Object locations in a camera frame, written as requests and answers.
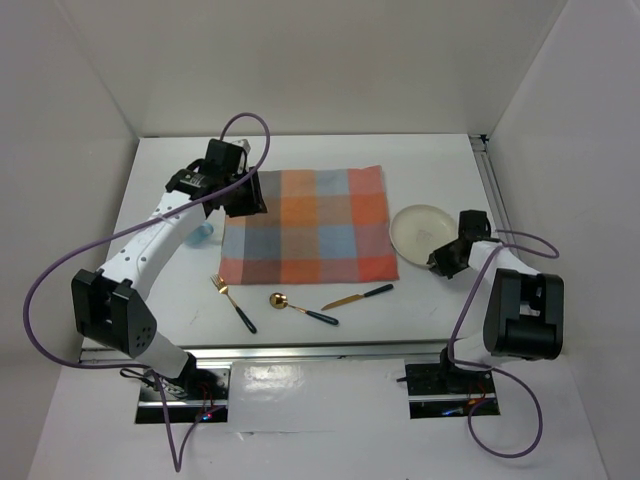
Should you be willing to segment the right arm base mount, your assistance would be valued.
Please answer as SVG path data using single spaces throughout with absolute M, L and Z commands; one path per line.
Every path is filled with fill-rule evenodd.
M 500 408 L 488 372 L 448 370 L 439 364 L 406 364 L 396 380 L 408 394 L 411 419 L 496 416 Z

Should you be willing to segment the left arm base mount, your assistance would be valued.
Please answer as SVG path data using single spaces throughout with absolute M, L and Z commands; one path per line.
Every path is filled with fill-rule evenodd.
M 228 388 L 231 379 L 231 365 L 229 363 L 213 363 L 209 371 L 217 377 L 217 385 L 222 389 L 222 392 L 212 393 L 208 387 L 199 386 L 195 393 L 186 393 L 170 384 L 166 379 L 161 379 L 167 400 L 169 419 L 172 423 L 192 423 L 197 415 L 203 424 L 222 424 L 228 421 Z M 162 424 L 164 416 L 161 395 L 152 375 L 148 371 L 139 372 L 127 368 L 121 369 L 119 374 L 128 380 L 135 380 L 139 384 L 134 422 L 137 425 Z

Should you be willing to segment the aluminium side rail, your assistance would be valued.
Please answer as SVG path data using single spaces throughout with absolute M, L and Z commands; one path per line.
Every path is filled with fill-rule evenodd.
M 499 229 L 510 230 L 512 225 L 500 191 L 497 176 L 489 156 L 489 138 L 484 134 L 472 134 L 469 135 L 468 138 L 495 225 Z

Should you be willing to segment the checkered orange blue cloth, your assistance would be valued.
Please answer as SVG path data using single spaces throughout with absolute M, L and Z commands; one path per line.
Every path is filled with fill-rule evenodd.
M 231 285 L 398 279 L 381 166 L 260 174 L 267 210 L 227 217 L 219 274 Z

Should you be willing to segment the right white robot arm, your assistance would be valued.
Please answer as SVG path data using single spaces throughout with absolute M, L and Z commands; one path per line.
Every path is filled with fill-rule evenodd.
M 556 359 L 564 343 L 564 281 L 523 263 L 514 245 L 494 238 L 488 215 L 459 214 L 458 237 L 429 257 L 436 274 L 448 279 L 466 269 L 477 272 L 439 364 L 424 377 L 431 394 L 470 393 L 492 370 L 508 362 Z M 460 339 L 475 295 L 489 287 L 480 332 Z

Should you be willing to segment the cream ceramic plate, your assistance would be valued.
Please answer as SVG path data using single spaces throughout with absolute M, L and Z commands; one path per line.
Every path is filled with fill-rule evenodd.
M 458 236 L 457 222 L 445 211 L 424 204 L 403 208 L 391 220 L 389 236 L 407 262 L 426 268 L 429 256 Z

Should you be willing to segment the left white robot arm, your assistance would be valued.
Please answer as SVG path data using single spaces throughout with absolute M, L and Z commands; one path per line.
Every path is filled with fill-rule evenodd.
M 149 225 L 96 271 L 81 269 L 71 282 L 77 331 L 144 365 L 176 399 L 198 393 L 219 399 L 226 390 L 217 375 L 198 368 L 192 354 L 159 333 L 146 299 L 167 262 L 212 211 L 230 217 L 266 212 L 249 153 L 246 140 L 210 140 L 204 157 L 170 178 Z

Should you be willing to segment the light blue mug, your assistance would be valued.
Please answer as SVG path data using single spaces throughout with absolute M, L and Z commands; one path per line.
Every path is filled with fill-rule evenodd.
M 212 224 L 204 222 L 187 236 L 184 244 L 190 248 L 201 248 L 212 239 L 214 231 Z

